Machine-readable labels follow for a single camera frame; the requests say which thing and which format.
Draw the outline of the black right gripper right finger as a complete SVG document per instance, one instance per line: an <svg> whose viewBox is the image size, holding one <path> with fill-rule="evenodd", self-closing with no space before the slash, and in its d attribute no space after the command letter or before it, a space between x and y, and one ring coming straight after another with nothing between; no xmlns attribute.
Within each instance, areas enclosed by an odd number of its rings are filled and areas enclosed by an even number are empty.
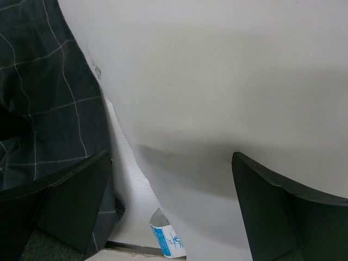
<svg viewBox="0 0 348 261"><path fill-rule="evenodd" d="M347 260L347 199L241 152L233 154L232 172L253 260Z"/></svg>

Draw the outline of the white pillow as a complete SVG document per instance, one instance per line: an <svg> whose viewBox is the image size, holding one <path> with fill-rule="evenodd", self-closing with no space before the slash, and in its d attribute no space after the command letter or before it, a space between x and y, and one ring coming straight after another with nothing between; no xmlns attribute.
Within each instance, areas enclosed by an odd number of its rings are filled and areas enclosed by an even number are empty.
<svg viewBox="0 0 348 261"><path fill-rule="evenodd" d="M347 1L60 1L189 260L251 260L232 155L347 196Z"/></svg>

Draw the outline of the dark grey checked pillowcase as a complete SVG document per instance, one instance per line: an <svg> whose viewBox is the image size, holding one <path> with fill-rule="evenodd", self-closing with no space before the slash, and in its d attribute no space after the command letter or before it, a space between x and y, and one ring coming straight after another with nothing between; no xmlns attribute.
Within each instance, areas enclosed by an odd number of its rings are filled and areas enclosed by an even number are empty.
<svg viewBox="0 0 348 261"><path fill-rule="evenodd" d="M1 191L103 151L111 174L81 260L104 248L125 212L100 86L57 1L1 1Z"/></svg>

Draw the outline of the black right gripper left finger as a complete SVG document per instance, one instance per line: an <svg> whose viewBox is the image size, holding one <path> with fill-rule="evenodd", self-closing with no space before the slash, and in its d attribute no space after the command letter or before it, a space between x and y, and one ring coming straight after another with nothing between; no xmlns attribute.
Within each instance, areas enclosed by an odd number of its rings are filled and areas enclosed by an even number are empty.
<svg viewBox="0 0 348 261"><path fill-rule="evenodd" d="M81 260L110 174L103 151L1 191L1 260Z"/></svg>

